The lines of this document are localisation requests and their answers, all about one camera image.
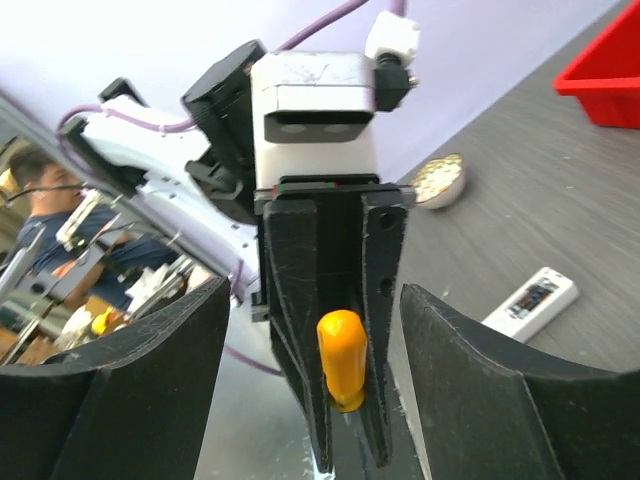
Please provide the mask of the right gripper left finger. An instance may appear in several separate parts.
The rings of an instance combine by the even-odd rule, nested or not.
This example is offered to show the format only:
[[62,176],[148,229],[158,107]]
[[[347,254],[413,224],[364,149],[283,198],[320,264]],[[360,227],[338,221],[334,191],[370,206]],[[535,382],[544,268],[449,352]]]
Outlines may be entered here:
[[37,366],[1,370],[5,479],[190,479],[229,320],[229,283]]

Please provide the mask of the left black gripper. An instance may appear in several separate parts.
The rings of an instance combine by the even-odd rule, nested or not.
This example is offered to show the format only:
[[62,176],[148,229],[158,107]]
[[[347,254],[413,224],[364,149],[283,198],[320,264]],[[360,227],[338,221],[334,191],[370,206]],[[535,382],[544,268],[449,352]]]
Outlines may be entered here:
[[333,470],[330,405],[319,353],[320,312],[352,307],[368,335],[361,420],[378,468],[392,457],[387,353],[394,289],[415,190],[374,174],[286,177],[256,194],[257,320],[273,318],[301,387],[319,471]]

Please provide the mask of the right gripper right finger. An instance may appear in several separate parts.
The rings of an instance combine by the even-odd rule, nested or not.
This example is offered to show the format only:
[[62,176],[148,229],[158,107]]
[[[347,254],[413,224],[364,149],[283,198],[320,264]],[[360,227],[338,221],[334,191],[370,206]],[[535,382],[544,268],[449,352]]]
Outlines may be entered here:
[[416,284],[400,314],[435,479],[635,479],[639,374],[539,351]]

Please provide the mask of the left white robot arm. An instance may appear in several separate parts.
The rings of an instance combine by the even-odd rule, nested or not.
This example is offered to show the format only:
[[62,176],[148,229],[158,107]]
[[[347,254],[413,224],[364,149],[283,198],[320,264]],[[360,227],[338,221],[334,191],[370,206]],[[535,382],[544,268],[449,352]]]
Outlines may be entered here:
[[185,93],[179,122],[125,80],[63,137],[207,267],[229,272],[270,324],[275,358],[333,468],[333,410],[352,412],[378,467],[392,458],[386,363],[413,192],[383,182],[372,121],[414,87],[418,46],[269,51],[248,41]]

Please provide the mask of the orange handled screwdriver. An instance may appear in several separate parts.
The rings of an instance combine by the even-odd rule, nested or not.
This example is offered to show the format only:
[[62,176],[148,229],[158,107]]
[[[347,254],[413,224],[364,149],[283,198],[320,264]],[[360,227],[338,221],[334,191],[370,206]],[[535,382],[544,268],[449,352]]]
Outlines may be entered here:
[[316,326],[319,353],[332,406],[340,412],[354,435],[362,478],[369,479],[364,434],[358,410],[365,399],[368,337],[360,316],[352,310],[325,314]]

